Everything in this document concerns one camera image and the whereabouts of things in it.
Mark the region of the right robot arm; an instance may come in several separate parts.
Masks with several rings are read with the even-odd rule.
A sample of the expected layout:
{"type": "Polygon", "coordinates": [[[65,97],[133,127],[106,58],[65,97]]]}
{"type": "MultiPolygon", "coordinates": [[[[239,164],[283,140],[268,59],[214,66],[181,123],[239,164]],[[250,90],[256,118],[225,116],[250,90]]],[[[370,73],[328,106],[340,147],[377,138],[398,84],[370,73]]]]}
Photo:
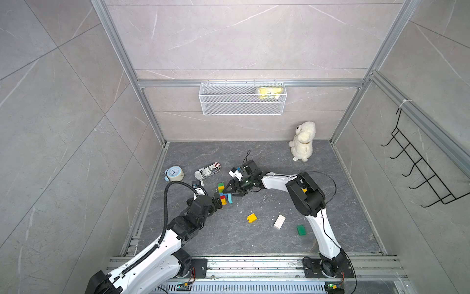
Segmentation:
{"type": "Polygon", "coordinates": [[[284,175],[262,171],[253,160],[245,160],[242,167],[233,167],[228,174],[232,179],[223,190],[225,194],[242,197],[253,188],[289,193],[295,208],[305,216],[315,234],[322,273],[328,278],[335,278],[345,272],[350,260],[330,226],[326,196],[307,172],[284,175]]]}

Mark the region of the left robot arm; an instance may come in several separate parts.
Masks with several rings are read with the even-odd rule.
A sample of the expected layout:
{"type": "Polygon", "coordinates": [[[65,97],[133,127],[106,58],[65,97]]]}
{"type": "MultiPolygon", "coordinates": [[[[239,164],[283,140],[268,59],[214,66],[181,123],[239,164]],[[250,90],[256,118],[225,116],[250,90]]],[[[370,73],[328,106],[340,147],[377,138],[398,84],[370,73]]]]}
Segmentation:
{"type": "Polygon", "coordinates": [[[87,294],[148,294],[176,276],[191,270],[192,257],[182,249],[204,227],[207,218],[222,208],[219,197],[210,196],[204,187],[195,189],[182,181],[173,181],[164,190],[164,227],[162,233],[131,260],[108,274],[98,271],[88,282],[87,294]],[[191,191],[188,207],[172,221],[168,220],[168,191],[182,185],[191,191]]]}

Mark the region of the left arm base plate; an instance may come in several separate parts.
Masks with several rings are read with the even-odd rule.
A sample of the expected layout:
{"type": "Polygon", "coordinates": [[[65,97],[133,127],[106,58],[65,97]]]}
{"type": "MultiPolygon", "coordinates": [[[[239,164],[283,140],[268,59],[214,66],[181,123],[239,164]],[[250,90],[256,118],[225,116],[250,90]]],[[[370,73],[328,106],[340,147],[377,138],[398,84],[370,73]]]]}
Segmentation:
{"type": "Polygon", "coordinates": [[[193,258],[183,262],[176,275],[177,278],[204,279],[208,270],[208,259],[193,258]]]}

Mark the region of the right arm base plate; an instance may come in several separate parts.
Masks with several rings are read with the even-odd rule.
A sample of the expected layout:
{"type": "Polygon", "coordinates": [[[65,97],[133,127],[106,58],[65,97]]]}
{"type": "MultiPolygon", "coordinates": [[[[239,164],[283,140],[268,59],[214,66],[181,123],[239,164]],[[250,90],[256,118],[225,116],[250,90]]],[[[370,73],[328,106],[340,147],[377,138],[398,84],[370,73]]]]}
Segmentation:
{"type": "Polygon", "coordinates": [[[355,278],[353,266],[347,258],[331,261],[328,258],[302,259],[302,268],[306,278],[355,278]]]}

